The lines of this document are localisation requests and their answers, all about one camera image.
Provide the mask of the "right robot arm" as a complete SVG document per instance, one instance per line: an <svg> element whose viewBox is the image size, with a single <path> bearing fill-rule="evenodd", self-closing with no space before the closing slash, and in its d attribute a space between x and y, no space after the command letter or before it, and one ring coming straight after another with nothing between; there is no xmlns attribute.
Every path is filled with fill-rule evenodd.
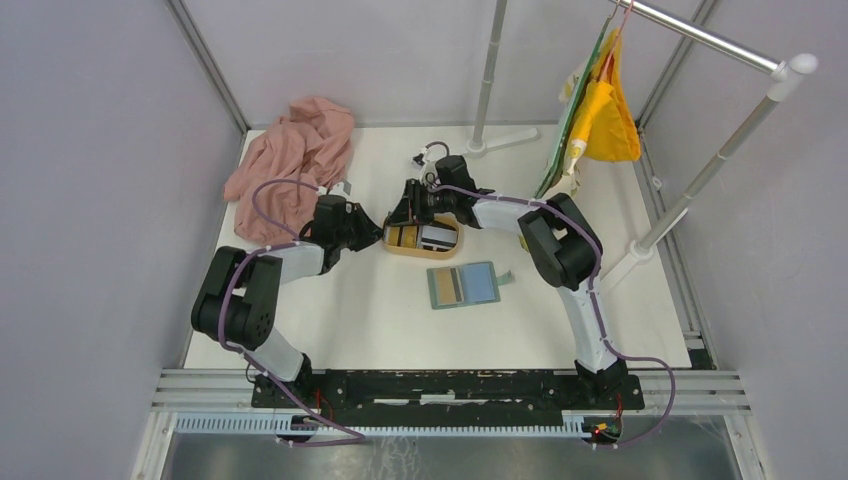
<svg viewBox="0 0 848 480"><path fill-rule="evenodd" d="M612 401L628 375L603 319L598 275L603 248L576 203L565 193L548 200L514 198L479 188L460 155L435 163L423 179L405 182L384 223L421 226L450 214L474 229L519 235L541 278L554 287L566 310L576 346L580 400L591 408Z"/></svg>

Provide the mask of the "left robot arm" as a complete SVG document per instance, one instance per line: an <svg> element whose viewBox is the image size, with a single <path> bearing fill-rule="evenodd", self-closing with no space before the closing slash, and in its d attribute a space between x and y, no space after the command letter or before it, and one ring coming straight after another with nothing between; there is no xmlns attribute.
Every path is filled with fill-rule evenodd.
<svg viewBox="0 0 848 480"><path fill-rule="evenodd" d="M302 407L313 397L314 381L303 373L308 356L275 328L280 287L326 274L343 251L361 251L381 238L381 227L360 204L323 195L299 239L252 252L218 248L194 301L191 327L276 377L278 397Z"/></svg>

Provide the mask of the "yellow credit card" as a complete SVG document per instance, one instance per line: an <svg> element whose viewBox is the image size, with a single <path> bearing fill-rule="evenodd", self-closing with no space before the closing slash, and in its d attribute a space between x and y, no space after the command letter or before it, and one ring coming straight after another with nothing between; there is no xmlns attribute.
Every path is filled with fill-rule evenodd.
<svg viewBox="0 0 848 480"><path fill-rule="evenodd" d="M461 275L458 268L436 269L433 279L437 306L453 306L463 302Z"/></svg>

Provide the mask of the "yellow oval card tray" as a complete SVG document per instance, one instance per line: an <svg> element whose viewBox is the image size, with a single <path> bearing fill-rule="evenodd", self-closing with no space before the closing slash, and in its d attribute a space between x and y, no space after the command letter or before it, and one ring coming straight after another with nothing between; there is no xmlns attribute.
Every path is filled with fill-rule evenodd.
<svg viewBox="0 0 848 480"><path fill-rule="evenodd" d="M383 246L391 254L446 260L455 256L462 243L462 227L447 215L436 215L424 225L384 226Z"/></svg>

